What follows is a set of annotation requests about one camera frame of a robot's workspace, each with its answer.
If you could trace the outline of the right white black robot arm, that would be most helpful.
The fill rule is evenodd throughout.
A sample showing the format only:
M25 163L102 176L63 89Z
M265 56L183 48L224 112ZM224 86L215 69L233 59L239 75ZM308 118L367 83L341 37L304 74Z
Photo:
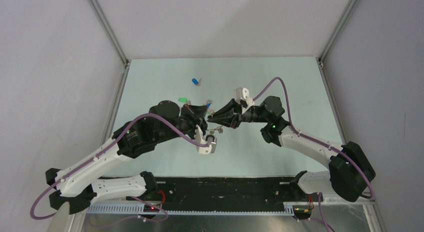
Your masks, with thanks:
M236 129L241 123L265 123L260 132L265 142L295 150L325 166L328 171L300 172L290 187L298 201L311 193L335 192L341 198L355 202L376 173L362 148L355 142L347 144L323 142L295 131L282 115L285 110L279 97L268 96L259 105L246 109L243 102L231 99L228 104L208 116L208 122Z

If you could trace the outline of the metal wire keyring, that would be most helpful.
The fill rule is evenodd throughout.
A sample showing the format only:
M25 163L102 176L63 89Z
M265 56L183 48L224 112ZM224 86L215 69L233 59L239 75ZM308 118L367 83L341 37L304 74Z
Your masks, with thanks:
M224 131L224 129L223 129L223 126L221 125L221 126L218 126L218 127L214 128L214 129L209 130L209 133L211 135L213 135L215 133L222 134L223 131Z

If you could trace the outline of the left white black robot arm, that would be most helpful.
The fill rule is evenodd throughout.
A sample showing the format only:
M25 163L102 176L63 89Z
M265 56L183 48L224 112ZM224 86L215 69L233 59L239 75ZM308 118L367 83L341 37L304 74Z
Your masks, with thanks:
M63 170L46 171L46 182L53 187L49 195L51 208L59 210L69 203L69 213L87 209L96 201L120 197L156 198L158 185L151 172L121 178L103 178L103 175L121 163L132 161L154 151L159 143L183 138L199 148L207 144L196 140L208 128L205 121L208 107L185 104L180 107L172 101L161 101L148 113L127 122L95 152L77 164Z

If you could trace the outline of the green tagged key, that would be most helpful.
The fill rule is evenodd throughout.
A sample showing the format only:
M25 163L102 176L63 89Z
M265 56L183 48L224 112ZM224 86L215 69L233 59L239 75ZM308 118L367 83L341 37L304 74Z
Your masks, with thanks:
M182 98L179 98L178 101L182 102L182 103L187 103L187 102L189 102L189 99L182 97Z

